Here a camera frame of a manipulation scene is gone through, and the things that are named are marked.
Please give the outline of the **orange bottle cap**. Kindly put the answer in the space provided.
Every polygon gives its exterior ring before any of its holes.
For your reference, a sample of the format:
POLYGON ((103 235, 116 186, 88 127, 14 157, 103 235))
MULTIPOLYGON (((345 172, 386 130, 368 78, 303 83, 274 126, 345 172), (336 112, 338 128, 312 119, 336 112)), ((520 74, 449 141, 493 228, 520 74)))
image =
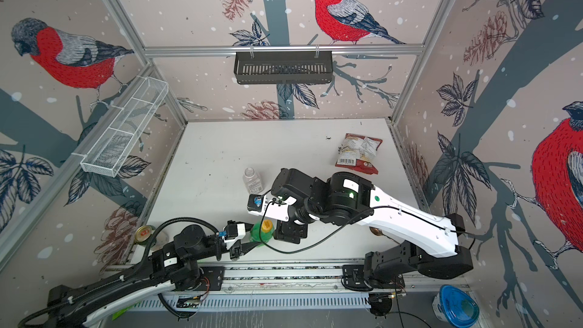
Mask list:
POLYGON ((264 220, 261 223, 261 232, 269 233, 273 231, 273 222, 271 220, 264 220))

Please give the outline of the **green plastic bottle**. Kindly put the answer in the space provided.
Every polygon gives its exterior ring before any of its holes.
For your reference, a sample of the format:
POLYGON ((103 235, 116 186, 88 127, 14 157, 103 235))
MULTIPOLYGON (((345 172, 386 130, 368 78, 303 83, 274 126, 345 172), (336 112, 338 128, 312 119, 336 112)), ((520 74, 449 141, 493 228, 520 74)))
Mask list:
POLYGON ((255 224, 252 227, 250 241, 265 241, 265 242, 268 242, 273 237, 274 226, 273 226, 273 231, 272 232, 262 233, 261 232, 261 223, 257 223, 257 224, 255 224))

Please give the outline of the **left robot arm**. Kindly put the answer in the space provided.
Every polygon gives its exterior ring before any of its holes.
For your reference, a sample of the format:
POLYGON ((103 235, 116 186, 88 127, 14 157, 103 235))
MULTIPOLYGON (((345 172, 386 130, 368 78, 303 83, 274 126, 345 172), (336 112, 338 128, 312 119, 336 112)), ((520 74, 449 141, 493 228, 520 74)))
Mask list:
POLYGON ((257 242, 242 243, 251 231, 250 223, 229 222, 220 232, 210 223, 194 217, 178 217, 162 223, 165 227, 186 223, 186 227, 162 249, 152 251, 148 241, 141 260, 113 276, 85 287, 72 289, 59 285, 49 292, 47 307, 29 314, 19 327, 35 327, 35 319, 46 316, 43 327, 90 327, 114 311, 127 308, 150 296, 172 290, 194 290, 203 282, 199 261, 221 259, 228 254, 234 261, 255 249, 257 242))

